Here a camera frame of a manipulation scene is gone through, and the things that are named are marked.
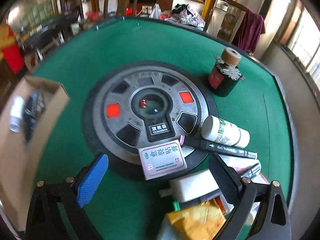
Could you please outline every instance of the red label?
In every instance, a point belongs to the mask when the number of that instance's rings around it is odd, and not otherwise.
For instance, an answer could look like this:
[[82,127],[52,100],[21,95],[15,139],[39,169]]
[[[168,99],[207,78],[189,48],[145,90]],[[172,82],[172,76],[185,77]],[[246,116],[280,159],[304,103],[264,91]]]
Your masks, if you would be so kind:
[[209,75],[209,84],[212,88],[217,89],[223,79],[224,76],[218,71],[217,67],[214,67]]

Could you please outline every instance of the maroon towel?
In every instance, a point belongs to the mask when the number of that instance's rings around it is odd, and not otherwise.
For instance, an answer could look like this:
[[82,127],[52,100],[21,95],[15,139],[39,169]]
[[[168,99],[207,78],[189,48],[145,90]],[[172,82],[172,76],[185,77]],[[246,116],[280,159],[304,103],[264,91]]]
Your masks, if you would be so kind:
[[264,33],[266,33],[266,29],[263,17],[248,9],[232,44],[244,51],[250,50],[255,53],[260,34]]

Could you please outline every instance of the bolt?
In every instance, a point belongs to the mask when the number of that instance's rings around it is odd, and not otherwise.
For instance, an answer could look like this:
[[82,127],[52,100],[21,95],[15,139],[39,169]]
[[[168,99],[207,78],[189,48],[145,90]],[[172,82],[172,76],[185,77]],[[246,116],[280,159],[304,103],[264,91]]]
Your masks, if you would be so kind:
[[274,181],[272,182],[272,184],[273,184],[273,186],[276,186],[276,187],[279,187],[279,186],[280,186],[279,181],[276,181],[276,180],[274,180]]
[[75,179],[73,178],[73,177],[67,177],[66,178],[66,182],[67,183],[71,183],[71,182],[73,182]]
[[43,180],[41,180],[41,181],[39,181],[37,183],[37,187],[42,187],[43,185],[44,185],[44,181]]
[[249,179],[248,177],[243,177],[243,178],[242,178],[242,181],[243,181],[244,183],[250,183],[250,182],[251,182],[251,179]]

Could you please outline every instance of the black plastic wrapper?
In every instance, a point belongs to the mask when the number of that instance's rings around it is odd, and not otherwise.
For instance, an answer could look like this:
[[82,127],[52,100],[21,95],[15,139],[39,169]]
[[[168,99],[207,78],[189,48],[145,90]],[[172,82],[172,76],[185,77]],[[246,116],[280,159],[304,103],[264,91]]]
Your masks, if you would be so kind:
[[31,140],[37,122],[45,109],[44,97],[40,89],[33,91],[23,111],[24,134],[26,142]]

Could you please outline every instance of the pile of clothes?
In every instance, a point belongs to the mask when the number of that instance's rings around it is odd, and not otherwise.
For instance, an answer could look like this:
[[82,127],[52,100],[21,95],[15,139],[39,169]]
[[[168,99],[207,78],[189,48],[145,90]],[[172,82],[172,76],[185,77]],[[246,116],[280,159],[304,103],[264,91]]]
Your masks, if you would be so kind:
[[201,15],[189,4],[177,4],[172,10],[171,17],[165,21],[189,25],[201,31],[205,25]]

